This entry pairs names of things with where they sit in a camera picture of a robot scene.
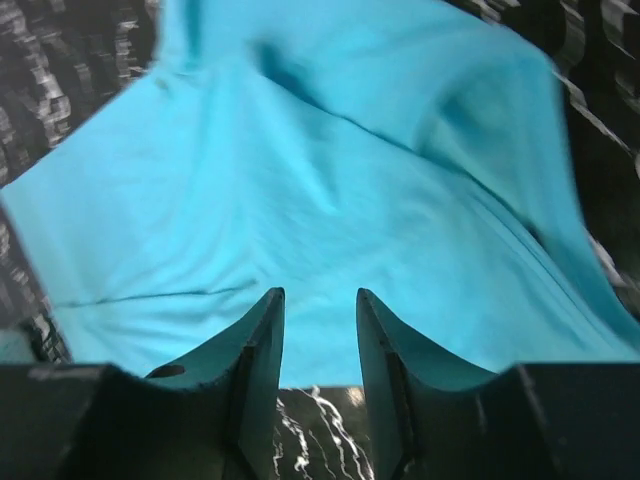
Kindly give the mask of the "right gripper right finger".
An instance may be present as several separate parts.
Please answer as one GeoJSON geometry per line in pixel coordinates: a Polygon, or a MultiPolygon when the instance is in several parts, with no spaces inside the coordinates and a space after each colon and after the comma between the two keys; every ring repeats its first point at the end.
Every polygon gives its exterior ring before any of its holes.
{"type": "Polygon", "coordinates": [[[491,373],[356,300],[379,479],[635,479],[639,367],[525,363],[491,373]]]}

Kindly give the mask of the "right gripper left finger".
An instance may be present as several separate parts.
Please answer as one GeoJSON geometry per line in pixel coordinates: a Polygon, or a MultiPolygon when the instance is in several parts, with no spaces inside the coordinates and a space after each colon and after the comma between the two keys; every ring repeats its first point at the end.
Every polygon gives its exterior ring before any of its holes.
{"type": "Polygon", "coordinates": [[[144,378],[112,364],[26,358],[7,332],[1,362],[5,479],[266,479],[285,293],[144,378]]]}

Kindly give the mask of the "bright blue t shirt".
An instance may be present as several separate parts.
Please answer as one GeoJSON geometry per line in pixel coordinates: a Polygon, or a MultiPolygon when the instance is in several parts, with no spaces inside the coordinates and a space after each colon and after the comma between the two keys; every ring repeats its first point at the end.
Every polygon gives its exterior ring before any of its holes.
{"type": "Polygon", "coordinates": [[[167,1],[159,30],[1,193],[75,360],[146,375],[279,286],[285,386],[360,382],[360,288],[493,372],[638,360],[536,47],[441,1],[167,1]]]}

